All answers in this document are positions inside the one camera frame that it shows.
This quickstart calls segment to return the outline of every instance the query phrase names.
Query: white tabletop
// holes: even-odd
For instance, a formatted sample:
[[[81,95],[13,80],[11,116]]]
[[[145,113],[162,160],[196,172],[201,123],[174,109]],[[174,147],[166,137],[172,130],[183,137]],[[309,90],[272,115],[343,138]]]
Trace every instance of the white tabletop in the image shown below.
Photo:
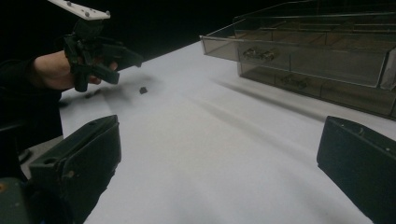
[[[120,122],[122,161],[86,223],[372,223],[318,168],[324,121],[396,139],[395,121],[241,78],[199,42],[62,101],[64,136]]]

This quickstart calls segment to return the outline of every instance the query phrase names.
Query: dark background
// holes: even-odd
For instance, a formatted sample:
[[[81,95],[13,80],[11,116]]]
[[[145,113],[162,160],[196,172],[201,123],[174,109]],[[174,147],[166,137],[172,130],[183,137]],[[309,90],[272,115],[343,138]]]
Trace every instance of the dark background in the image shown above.
[[[126,1],[75,0],[72,3],[110,11],[102,36],[119,40],[145,61],[183,48],[233,21],[233,17],[275,1]],[[0,3],[0,60],[27,59],[56,50],[54,40],[72,33],[78,16],[47,0]]]

